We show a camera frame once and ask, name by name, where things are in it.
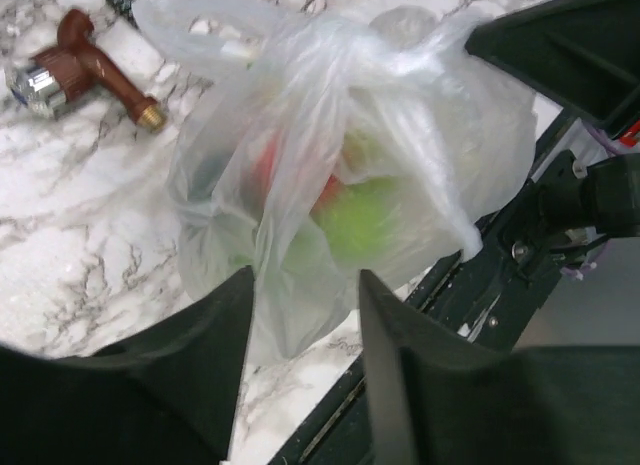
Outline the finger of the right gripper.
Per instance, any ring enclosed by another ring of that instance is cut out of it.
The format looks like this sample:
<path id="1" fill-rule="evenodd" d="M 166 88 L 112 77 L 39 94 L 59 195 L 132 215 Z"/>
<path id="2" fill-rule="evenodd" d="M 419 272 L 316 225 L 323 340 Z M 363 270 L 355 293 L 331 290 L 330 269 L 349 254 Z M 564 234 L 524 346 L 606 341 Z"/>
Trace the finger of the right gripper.
<path id="1" fill-rule="evenodd" d="M 608 135 L 639 132 L 639 0 L 550 0 L 476 27 L 465 48 Z"/>

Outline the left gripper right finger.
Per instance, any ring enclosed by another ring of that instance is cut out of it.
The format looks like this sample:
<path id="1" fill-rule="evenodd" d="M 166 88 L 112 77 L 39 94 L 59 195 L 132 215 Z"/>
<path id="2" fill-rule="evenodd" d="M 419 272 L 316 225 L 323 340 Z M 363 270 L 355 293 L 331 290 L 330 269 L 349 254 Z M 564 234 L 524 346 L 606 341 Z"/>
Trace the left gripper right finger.
<path id="1" fill-rule="evenodd" d="M 635 464 L 639 350 L 498 353 L 359 278 L 373 458 L 378 464 Z"/>

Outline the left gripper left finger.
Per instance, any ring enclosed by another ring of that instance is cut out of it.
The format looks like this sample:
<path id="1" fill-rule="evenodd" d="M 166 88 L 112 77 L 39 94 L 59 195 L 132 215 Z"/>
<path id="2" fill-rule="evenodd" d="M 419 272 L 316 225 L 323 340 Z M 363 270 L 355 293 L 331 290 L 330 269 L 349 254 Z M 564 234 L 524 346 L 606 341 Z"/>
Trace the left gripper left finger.
<path id="1" fill-rule="evenodd" d="M 5 464 L 217 464 L 230 450 L 254 306 L 243 268 L 89 357 L 1 350 Z"/>

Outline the translucent plastic bag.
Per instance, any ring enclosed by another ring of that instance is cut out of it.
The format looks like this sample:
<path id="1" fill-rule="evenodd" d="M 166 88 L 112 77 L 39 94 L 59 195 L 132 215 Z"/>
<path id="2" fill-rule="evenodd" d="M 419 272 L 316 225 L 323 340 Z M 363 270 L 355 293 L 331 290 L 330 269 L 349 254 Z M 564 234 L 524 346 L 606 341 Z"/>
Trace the translucent plastic bag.
<path id="1" fill-rule="evenodd" d="M 533 92 L 470 56 L 489 21 L 403 6 L 369 23 L 258 0 L 136 0 L 167 59 L 210 80 L 185 119 L 167 190 L 179 270 L 194 299 L 251 266 L 248 360 L 289 360 L 338 327 L 370 269 L 397 289 L 442 257 L 474 257 L 476 222 L 522 188 L 534 159 Z M 397 228 L 367 268 L 287 269 L 300 222 L 331 177 L 397 181 Z"/>

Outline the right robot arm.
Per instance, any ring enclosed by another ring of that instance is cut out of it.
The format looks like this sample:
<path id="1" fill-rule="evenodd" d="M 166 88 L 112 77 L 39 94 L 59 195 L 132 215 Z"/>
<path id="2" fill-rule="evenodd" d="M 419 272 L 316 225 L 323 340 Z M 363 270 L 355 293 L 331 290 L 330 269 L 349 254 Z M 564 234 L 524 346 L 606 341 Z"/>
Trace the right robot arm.
<path id="1" fill-rule="evenodd" d="M 476 27 L 466 51 L 579 118 L 598 138 L 639 143 L 639 0 L 551 0 Z M 639 156 L 528 185 L 504 244 L 525 280 L 612 238 L 639 234 Z"/>

